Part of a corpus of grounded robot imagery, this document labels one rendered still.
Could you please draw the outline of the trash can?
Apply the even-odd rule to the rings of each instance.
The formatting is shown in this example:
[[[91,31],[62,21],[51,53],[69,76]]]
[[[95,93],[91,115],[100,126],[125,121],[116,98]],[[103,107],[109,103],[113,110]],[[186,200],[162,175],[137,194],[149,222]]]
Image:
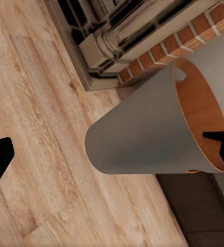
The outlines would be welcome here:
[[[203,132],[224,132],[224,116],[203,74],[179,56],[91,125],[85,150],[103,174],[224,173],[221,141]]]

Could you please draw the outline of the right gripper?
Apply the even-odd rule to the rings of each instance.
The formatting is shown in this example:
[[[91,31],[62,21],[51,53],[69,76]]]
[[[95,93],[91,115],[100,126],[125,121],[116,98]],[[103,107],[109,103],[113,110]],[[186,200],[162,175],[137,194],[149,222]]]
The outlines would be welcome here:
[[[203,132],[203,136],[217,141],[222,141],[224,132]]]

